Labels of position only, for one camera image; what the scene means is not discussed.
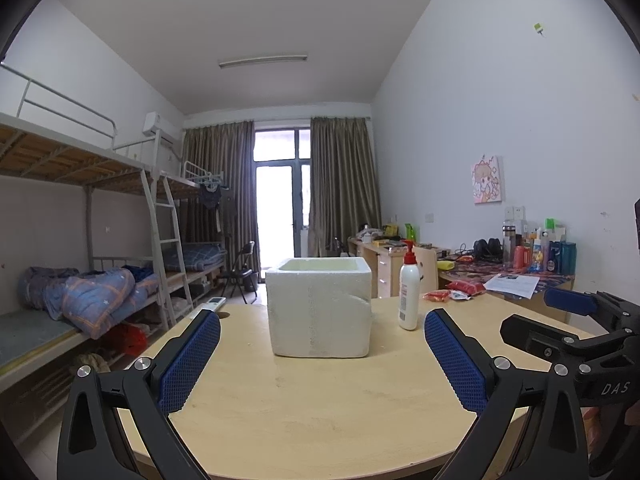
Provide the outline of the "person right hand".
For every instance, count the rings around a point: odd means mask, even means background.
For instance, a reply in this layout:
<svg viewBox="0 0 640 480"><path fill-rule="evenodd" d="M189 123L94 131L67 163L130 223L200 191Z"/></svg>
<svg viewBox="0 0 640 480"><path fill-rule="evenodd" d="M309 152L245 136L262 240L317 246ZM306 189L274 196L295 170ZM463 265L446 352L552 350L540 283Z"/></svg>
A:
<svg viewBox="0 0 640 480"><path fill-rule="evenodd" d="M588 454L597 447L601 435L600 410L598 408L583 408L582 421L584 422Z"/></svg>

